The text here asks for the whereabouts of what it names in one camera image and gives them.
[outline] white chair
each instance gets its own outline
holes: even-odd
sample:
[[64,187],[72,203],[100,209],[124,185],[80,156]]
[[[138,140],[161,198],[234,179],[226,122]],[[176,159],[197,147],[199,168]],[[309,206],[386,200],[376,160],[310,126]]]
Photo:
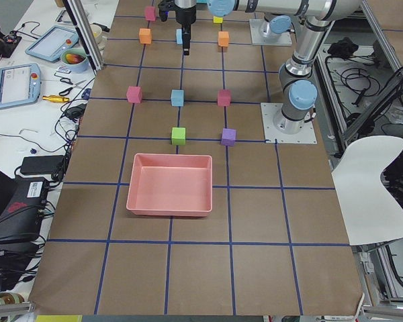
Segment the white chair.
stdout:
[[380,176],[403,150],[403,139],[370,136],[348,146],[332,177],[351,245],[403,238],[403,209]]

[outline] bowl of colorful objects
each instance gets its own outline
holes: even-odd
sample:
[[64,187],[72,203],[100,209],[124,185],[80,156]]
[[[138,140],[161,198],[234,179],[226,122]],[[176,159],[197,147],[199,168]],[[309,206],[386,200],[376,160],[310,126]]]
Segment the bowl of colorful objects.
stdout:
[[84,72],[89,65],[87,54],[83,48],[71,48],[61,55],[61,62],[71,72]]

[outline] blue joint cap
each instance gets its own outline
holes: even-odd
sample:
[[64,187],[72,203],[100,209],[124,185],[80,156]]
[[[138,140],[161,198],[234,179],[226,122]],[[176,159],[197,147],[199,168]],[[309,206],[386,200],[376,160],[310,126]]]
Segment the blue joint cap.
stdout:
[[208,9],[215,17],[229,15],[236,5],[236,0],[208,0]]
[[274,34],[282,34],[286,32],[291,27],[291,18],[287,15],[280,15],[278,17],[273,18],[270,22],[270,30]]
[[289,89],[289,101],[301,111],[310,109],[316,101],[318,90],[308,80],[298,80]]

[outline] orange cube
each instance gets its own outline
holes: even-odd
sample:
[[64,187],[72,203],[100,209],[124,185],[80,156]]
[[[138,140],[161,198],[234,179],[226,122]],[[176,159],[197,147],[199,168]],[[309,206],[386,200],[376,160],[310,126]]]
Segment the orange cube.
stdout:
[[149,28],[140,28],[139,29],[139,40],[141,44],[150,44],[152,43],[152,34]]
[[230,42],[230,35],[228,32],[218,32],[218,45],[221,47],[228,47]]

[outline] green cube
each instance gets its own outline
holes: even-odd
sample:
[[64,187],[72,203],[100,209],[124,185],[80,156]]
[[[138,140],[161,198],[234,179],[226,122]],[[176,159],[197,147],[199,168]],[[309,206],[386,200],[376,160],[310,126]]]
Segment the green cube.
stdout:
[[185,145],[185,128],[184,127],[172,127],[172,144],[174,146]]

